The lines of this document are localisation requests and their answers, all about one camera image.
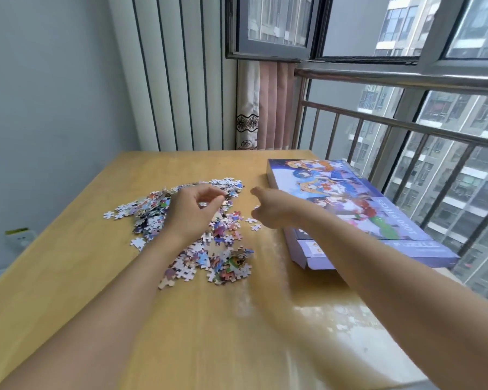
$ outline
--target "pile of puzzle pieces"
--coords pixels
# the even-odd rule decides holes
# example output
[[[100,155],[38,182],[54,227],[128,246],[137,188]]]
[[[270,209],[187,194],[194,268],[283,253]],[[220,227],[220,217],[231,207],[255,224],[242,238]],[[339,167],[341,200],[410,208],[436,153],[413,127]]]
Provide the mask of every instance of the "pile of puzzle pieces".
[[[239,249],[233,248],[235,241],[242,239],[238,229],[243,217],[240,212],[228,213],[233,206],[230,199],[237,197],[241,192],[242,182],[225,178],[213,179],[208,183],[223,190],[226,200],[210,222],[208,231],[182,251],[166,270],[159,289],[167,285],[173,286],[176,278],[183,278],[185,282],[192,280],[198,268],[205,269],[208,281],[217,285],[235,282],[251,274],[251,266],[246,263],[246,259],[253,251],[242,246]],[[141,251],[147,241],[151,241],[161,231],[172,195],[183,187],[194,185],[183,184],[173,189],[151,192],[148,197],[120,205],[115,209],[117,213],[107,212],[103,217],[118,220],[134,216],[137,219],[134,234],[143,234],[143,237],[133,239],[130,245]]]

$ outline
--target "forearm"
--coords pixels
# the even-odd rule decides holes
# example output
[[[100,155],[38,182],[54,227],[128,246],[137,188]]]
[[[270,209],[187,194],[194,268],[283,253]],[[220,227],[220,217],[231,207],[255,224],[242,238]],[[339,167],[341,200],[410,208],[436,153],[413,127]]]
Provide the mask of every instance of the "forearm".
[[[316,205],[295,217],[436,385],[488,388],[488,301]]]
[[[9,389],[113,389],[181,246],[149,243],[100,294],[0,384]]]

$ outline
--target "printed anime illustration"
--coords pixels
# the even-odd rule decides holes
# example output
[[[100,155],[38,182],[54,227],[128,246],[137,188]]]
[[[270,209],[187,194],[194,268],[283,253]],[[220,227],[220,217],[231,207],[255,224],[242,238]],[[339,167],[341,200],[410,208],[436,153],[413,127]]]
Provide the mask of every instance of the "printed anime illustration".
[[[365,233],[382,240],[412,239],[412,230],[402,227],[392,207],[380,202],[388,201],[345,162],[272,160],[272,169],[281,175],[276,178],[280,189],[320,205]]]

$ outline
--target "vertical blinds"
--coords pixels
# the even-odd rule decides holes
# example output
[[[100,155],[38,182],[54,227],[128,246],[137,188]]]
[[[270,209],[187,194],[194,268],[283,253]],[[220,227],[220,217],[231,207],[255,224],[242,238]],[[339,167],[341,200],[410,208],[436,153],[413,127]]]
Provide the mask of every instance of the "vertical blinds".
[[[235,149],[224,0],[109,2],[142,149]]]

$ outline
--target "railing bar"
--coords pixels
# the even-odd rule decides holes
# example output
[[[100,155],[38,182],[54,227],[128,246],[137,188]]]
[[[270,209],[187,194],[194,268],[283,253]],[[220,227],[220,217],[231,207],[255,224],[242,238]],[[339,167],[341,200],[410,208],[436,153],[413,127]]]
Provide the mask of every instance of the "railing bar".
[[[295,69],[294,74],[307,79],[334,80],[367,85],[380,84],[382,86],[488,96],[488,77],[485,76],[425,75],[396,71],[326,70],[307,67]]]
[[[414,153],[414,156],[412,157],[412,160],[410,160],[409,167],[407,168],[407,171],[405,171],[405,175],[401,179],[401,183],[399,187],[396,190],[396,194],[394,195],[394,198],[392,199],[392,202],[394,204],[397,203],[397,199],[400,197],[401,193],[403,193],[403,189],[405,188],[407,182],[410,179],[410,175],[412,171],[414,170],[414,167],[417,164],[417,161],[419,160],[419,156],[421,156],[421,152],[423,151],[423,148],[427,144],[429,134],[423,134],[423,137],[421,137],[421,141],[419,142],[419,145],[417,146],[416,152]]]
[[[316,125],[318,124],[318,117],[320,116],[320,110],[316,110],[316,115],[314,116],[313,132],[311,134],[311,142],[309,143],[309,150],[313,150],[314,136],[316,135]]]
[[[472,245],[475,243],[477,238],[480,237],[484,229],[488,226],[488,215],[484,217],[482,222],[476,227],[474,232],[470,235],[470,237],[466,240],[466,242],[462,245],[461,249],[459,249],[459,253],[457,253],[459,256],[463,256],[466,252],[468,252],[468,249],[472,247]]]
[[[392,126],[387,126],[387,130],[385,130],[385,135],[383,136],[383,139],[381,141],[381,146],[378,149],[378,154],[376,155],[376,158],[374,159],[373,167],[371,169],[371,173],[369,174],[369,182],[372,182],[372,179],[374,177],[374,173],[376,173],[376,170],[378,169],[379,162],[381,160],[381,156],[383,154],[383,151],[385,150],[385,147],[387,146],[387,142],[389,140],[389,134],[392,130]]]
[[[461,156],[461,158],[459,159],[459,161],[455,165],[454,170],[452,170],[452,173],[450,174],[449,178],[447,179],[447,182],[444,184],[443,188],[439,192],[439,194],[436,198],[436,201],[434,201],[434,203],[432,204],[432,207],[430,208],[427,215],[423,219],[423,221],[420,225],[421,229],[424,229],[425,227],[427,227],[427,224],[430,222],[430,219],[434,215],[434,212],[437,210],[437,208],[439,208],[439,205],[442,203],[443,198],[445,198],[445,196],[447,195],[450,187],[455,182],[457,176],[459,175],[459,173],[461,172],[461,170],[465,166],[466,161],[469,159],[469,157],[470,157],[471,153],[474,151],[475,147],[476,147],[475,144],[469,144],[467,146],[467,148],[465,149],[465,151],[463,152],[463,155]]]
[[[354,149],[356,149],[356,145],[358,144],[359,132],[362,130],[363,126],[363,118],[358,120],[358,126],[356,127],[356,132],[354,133],[354,138],[351,144],[351,150],[349,151],[349,156],[347,157],[347,162],[351,164],[352,156],[354,154]]]
[[[298,97],[298,105],[297,105],[297,116],[294,119],[294,126],[293,126],[293,141],[291,142],[291,149],[297,148],[297,143],[299,139],[302,138],[302,130],[300,123],[302,121],[302,106],[303,100],[306,96],[306,87],[307,87],[307,79],[302,78],[300,82],[300,93]]]
[[[336,127],[338,126],[339,118],[340,114],[335,113],[335,122],[332,124],[331,137],[329,138],[329,146],[327,147],[327,153],[325,154],[326,160],[329,160],[329,155],[331,154],[332,143],[335,141]]]
[[[429,126],[425,126],[413,122],[397,121],[394,119],[390,119],[388,117],[369,115],[363,112],[351,111],[348,109],[339,108],[331,105],[318,104],[311,101],[302,101],[302,104],[304,106],[320,109],[322,111],[329,111],[333,113],[340,113],[345,116],[363,118],[365,120],[380,123],[380,124],[392,125],[393,127],[401,127],[410,131],[420,132],[423,134],[430,134],[435,137],[451,139],[458,142],[463,142],[465,144],[476,144],[477,146],[488,148],[488,138],[483,138],[476,135],[465,134],[463,132],[458,132],[458,131],[449,131],[441,128],[429,127]]]

